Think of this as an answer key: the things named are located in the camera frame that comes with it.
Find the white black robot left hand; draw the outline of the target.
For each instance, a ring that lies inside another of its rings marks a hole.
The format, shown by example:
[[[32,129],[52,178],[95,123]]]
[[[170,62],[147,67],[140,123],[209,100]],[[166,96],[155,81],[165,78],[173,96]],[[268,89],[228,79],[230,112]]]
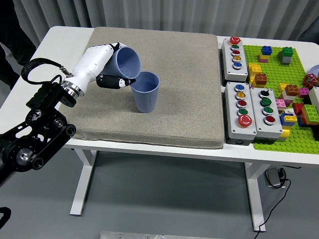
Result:
[[[134,83],[140,72],[141,61],[132,48],[118,42],[98,45],[85,51],[62,87],[77,98],[86,94],[91,82],[100,88],[120,89]]]

